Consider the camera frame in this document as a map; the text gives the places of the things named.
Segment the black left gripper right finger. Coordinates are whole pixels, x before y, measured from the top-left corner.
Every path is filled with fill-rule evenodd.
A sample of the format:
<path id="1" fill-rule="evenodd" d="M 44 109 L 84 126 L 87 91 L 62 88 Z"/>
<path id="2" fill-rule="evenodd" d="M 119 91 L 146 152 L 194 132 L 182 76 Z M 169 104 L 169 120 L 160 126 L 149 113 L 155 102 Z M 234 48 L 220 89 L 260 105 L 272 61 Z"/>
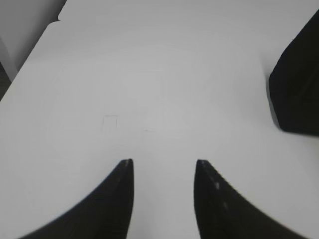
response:
<path id="1" fill-rule="evenodd" d="M 207 161 L 195 169 L 195 216 L 202 239 L 301 239 L 242 197 Z"/>

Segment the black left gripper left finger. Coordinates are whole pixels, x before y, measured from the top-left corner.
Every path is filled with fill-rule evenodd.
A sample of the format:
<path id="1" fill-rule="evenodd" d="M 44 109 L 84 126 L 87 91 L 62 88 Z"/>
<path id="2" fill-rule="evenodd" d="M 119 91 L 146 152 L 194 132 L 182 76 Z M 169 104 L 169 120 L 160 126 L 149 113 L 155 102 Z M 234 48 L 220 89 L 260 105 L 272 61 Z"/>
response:
<path id="1" fill-rule="evenodd" d="M 26 239 L 125 239 L 134 202 L 134 165 L 121 160 L 80 203 Z"/>

